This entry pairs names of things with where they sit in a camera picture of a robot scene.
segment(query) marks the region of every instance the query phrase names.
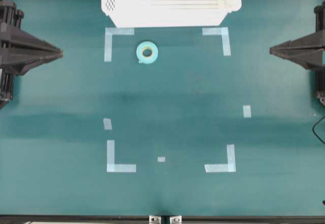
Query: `tape marker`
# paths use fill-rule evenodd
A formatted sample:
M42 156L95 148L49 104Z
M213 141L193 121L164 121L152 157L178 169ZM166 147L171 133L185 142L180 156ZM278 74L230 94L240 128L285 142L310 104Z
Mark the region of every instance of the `tape marker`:
M146 50L149 50L151 52L149 56L144 55L144 51ZM150 41L142 42L137 47L137 57L139 59L139 63L143 63L147 65L152 64L158 58L158 48L154 43Z
M134 28L105 28L104 62L112 61L113 35L134 35Z
M227 145L227 164L214 164L204 165L205 172L217 173L217 172L236 172L236 160L235 160L235 145Z
M158 162L165 162L166 158L164 156L158 156L157 161Z
M115 141L107 140L107 172L134 173L137 172L137 165L115 164Z
M227 27L203 27L202 35L221 35L224 56L231 56L229 29Z
M104 129L105 130L112 130L112 120L109 118L104 118L103 119L103 123L104 123Z
M250 109L250 105L243 106L243 114L244 114L244 118L252 118L252 112Z

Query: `teal table surface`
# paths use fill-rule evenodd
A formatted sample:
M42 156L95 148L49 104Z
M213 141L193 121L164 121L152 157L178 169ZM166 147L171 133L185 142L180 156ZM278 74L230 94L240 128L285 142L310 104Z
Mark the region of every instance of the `teal table surface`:
M0 111L0 214L325 215L325 146L311 131L325 108L311 72L269 54L314 32L324 0L242 0L220 26L231 56L201 27L136 28L113 37L112 62L100 0L13 1L22 28L64 58L17 78ZM146 40L159 56L139 65ZM136 173L106 171L107 140ZM236 172L206 173L227 145Z

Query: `metal bracket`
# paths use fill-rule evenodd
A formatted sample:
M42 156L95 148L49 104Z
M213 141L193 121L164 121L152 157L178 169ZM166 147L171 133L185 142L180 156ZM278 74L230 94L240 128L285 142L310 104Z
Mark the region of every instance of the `metal bracket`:
M161 216L150 215L149 224L161 224Z
M178 216L171 216L170 217L170 224L180 224L182 223L182 216L178 215Z

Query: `tape roll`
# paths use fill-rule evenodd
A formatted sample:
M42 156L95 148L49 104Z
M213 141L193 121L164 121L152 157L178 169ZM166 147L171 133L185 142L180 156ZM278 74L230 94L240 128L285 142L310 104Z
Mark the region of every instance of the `tape roll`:
M152 64L158 58L158 48L150 41L142 42L137 47L137 57L139 59L139 63Z

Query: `small tape piece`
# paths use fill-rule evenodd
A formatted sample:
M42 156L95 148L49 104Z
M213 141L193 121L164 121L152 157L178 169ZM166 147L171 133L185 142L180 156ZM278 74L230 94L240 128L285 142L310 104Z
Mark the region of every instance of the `small tape piece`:
M112 120L109 118L104 118L103 119L103 123L104 123L104 129L105 130L112 130Z
M165 162L166 158L164 156L158 156L157 161L158 162Z
M229 29L227 27L203 27L202 35L221 35L224 56L231 56Z
M137 172L137 165L115 164L115 141L107 140L107 172L134 173Z
M134 35L134 28L105 28L104 62L112 61L113 35Z
M235 160L235 145L227 145L227 164L213 164L204 165L205 172L217 173L217 172L236 172L236 160Z
M250 109L250 105L243 106L243 114L244 114L244 118L252 118L252 112Z

